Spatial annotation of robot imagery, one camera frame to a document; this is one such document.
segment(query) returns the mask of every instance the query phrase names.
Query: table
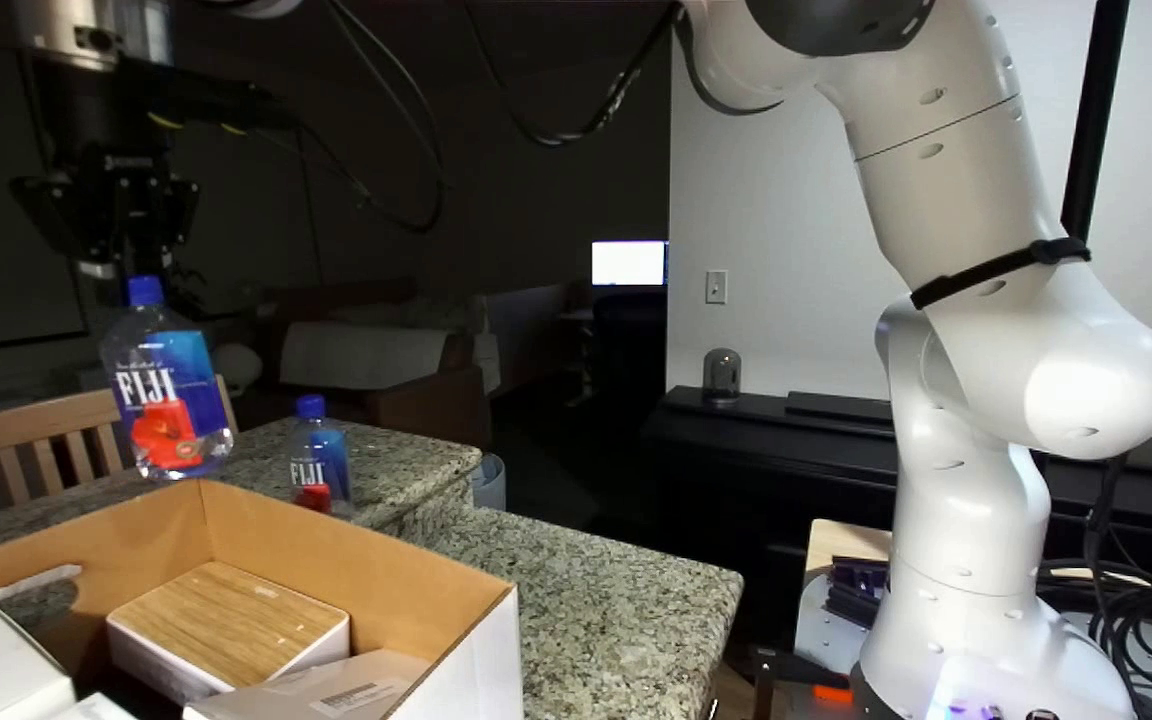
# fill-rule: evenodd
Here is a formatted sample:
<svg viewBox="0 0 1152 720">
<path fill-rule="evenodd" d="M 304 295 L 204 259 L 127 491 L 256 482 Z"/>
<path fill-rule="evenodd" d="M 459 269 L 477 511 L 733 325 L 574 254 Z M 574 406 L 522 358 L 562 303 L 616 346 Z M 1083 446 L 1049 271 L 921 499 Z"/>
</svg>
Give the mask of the table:
<svg viewBox="0 0 1152 720">
<path fill-rule="evenodd" d="M 726 657 L 744 587 L 735 571 L 474 510 L 477 448 L 373 426 L 341 430 L 356 488 L 356 505 L 345 510 L 349 520 L 509 575 L 522 587 L 527 720 L 703 716 L 708 677 Z M 287 499 L 284 463 L 293 446 L 293 420 L 244 431 L 219 482 Z M 0 511 L 0 541 L 156 488 L 146 482 L 71 488 Z"/>
</svg>

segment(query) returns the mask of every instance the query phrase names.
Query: chair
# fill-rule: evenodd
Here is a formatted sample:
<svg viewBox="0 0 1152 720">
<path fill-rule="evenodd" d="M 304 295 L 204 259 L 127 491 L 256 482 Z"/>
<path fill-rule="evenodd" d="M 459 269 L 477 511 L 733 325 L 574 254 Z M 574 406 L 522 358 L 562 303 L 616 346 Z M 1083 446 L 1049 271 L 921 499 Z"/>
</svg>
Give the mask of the chair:
<svg viewBox="0 0 1152 720">
<path fill-rule="evenodd" d="M 27 505 L 37 491 L 54 495 L 71 485 L 121 475 L 127 467 L 134 454 L 121 446 L 121 408 L 108 389 L 0 414 L 0 482 L 13 510 Z"/>
</svg>

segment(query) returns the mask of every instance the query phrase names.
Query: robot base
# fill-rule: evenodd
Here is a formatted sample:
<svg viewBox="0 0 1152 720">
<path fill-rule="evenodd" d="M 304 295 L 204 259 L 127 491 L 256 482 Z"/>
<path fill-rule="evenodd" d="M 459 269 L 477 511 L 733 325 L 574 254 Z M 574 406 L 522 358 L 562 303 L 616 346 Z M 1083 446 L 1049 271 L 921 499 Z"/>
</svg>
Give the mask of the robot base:
<svg viewBox="0 0 1152 720">
<path fill-rule="evenodd" d="M 854 674 L 856 708 L 863 720 L 1135 716 L 1130 687 L 1105 652 L 1083 631 L 1065 624 L 1049 604 L 1038 604 L 1038 611 L 1029 611 L 1019 630 L 1000 642 L 1009 650 L 942 650 L 931 642 L 938 631 L 928 638 L 891 624 L 891 631 L 884 631 L 880 624 Z"/>
</svg>

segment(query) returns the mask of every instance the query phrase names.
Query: white robotic arm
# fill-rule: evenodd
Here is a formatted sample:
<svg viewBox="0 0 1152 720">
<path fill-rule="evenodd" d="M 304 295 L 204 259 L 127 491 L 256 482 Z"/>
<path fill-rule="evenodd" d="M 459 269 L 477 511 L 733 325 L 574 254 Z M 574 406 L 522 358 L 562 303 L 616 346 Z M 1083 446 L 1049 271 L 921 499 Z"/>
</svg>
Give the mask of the white robotic arm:
<svg viewBox="0 0 1152 720">
<path fill-rule="evenodd" d="M 1029 448 L 1152 437 L 1152 329 L 1039 198 L 1011 60 L 981 0 L 685 0 L 702 94 L 755 113 L 823 94 L 911 303 L 887 307 L 902 491 L 868 713 L 1133 716 L 1112 663 L 1038 601 L 1049 488 Z"/>
</svg>

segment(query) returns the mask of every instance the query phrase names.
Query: white wall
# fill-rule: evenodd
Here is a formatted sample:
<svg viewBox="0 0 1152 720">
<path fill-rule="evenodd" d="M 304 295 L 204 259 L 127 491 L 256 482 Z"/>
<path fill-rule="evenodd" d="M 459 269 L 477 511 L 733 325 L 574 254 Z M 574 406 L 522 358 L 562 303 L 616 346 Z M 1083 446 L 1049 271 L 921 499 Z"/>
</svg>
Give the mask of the white wall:
<svg viewBox="0 0 1152 720">
<path fill-rule="evenodd" d="M 994 10 L 1024 85 L 1043 193 L 1060 210 L 1093 0 Z M 906 288 L 875 254 L 823 100 L 733 122 L 695 100 L 678 56 L 671 242 L 670 386 L 702 386 L 703 352 L 726 346 L 744 358 L 744 393 L 887 397 L 873 325 Z M 1152 325 L 1152 0 L 1133 3 L 1093 254 L 1107 288 Z M 727 269 L 726 307 L 703 303 L 703 269 Z"/>
</svg>

